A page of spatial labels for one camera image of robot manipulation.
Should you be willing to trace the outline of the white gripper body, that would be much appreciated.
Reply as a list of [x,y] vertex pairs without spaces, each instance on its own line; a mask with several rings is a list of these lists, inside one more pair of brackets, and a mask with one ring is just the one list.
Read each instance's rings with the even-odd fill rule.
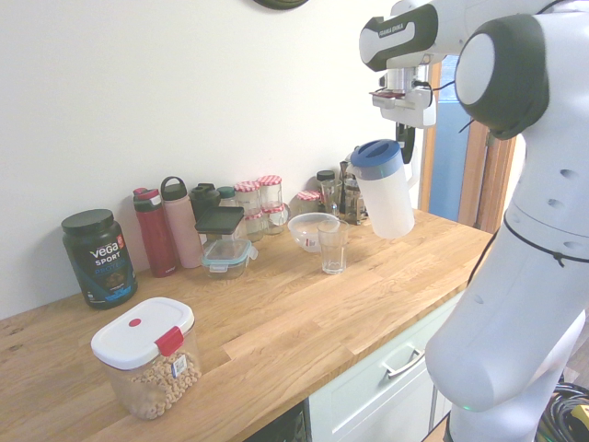
[[405,92],[389,89],[371,93],[373,105],[381,116],[415,128],[436,124],[435,96],[428,89],[414,88]]

